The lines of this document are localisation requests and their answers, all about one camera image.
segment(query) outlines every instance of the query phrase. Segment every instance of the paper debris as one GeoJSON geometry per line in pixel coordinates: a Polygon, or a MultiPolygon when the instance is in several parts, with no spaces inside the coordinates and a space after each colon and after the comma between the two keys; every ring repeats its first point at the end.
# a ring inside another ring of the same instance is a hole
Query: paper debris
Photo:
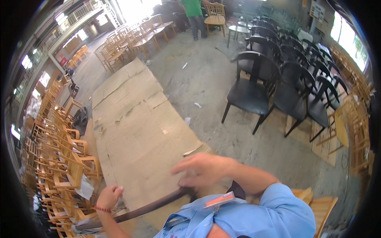
{"type": "Polygon", "coordinates": [[[186,117],[185,118],[185,123],[187,124],[187,126],[189,126],[189,124],[191,123],[191,118],[190,117],[186,117]]]}

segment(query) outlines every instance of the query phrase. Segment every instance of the hand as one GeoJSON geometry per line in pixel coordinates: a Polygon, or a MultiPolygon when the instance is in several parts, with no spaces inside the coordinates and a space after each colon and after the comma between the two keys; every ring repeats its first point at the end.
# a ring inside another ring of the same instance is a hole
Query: hand
{"type": "Polygon", "coordinates": [[[118,201],[118,198],[123,195],[124,188],[116,185],[111,185],[104,188],[99,195],[96,206],[104,209],[112,209],[118,201]]]}
{"type": "Polygon", "coordinates": [[[196,175],[185,176],[180,180],[179,186],[209,186],[228,176],[232,167],[234,167],[237,163],[238,162],[232,158],[202,152],[182,159],[175,167],[172,168],[171,174],[174,175],[183,171],[194,171],[196,175]]]}

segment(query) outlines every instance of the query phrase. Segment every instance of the id badge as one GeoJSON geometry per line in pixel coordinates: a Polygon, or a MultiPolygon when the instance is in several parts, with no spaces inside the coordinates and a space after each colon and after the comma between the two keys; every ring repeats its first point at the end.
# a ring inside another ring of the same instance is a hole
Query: id badge
{"type": "Polygon", "coordinates": [[[228,192],[227,194],[224,194],[222,196],[219,196],[218,198],[209,200],[205,202],[204,209],[206,208],[218,208],[219,206],[229,203],[231,201],[235,200],[235,196],[233,191],[228,192]]]}

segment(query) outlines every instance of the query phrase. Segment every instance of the green shirt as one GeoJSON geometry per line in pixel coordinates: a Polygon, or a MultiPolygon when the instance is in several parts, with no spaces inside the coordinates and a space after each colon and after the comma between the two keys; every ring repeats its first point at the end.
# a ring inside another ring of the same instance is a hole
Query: green shirt
{"type": "Polygon", "coordinates": [[[202,16],[200,0],[180,0],[180,4],[184,5],[187,17],[202,16]]]}

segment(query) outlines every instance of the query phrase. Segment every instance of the cardboard sheet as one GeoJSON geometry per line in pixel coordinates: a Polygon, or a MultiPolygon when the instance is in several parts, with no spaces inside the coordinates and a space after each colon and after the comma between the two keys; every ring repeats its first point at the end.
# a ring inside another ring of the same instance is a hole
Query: cardboard sheet
{"type": "Polygon", "coordinates": [[[212,152],[199,141],[138,58],[118,70],[92,95],[93,126],[106,184],[124,186],[135,210],[176,191],[171,168],[184,154],[212,152]]]}

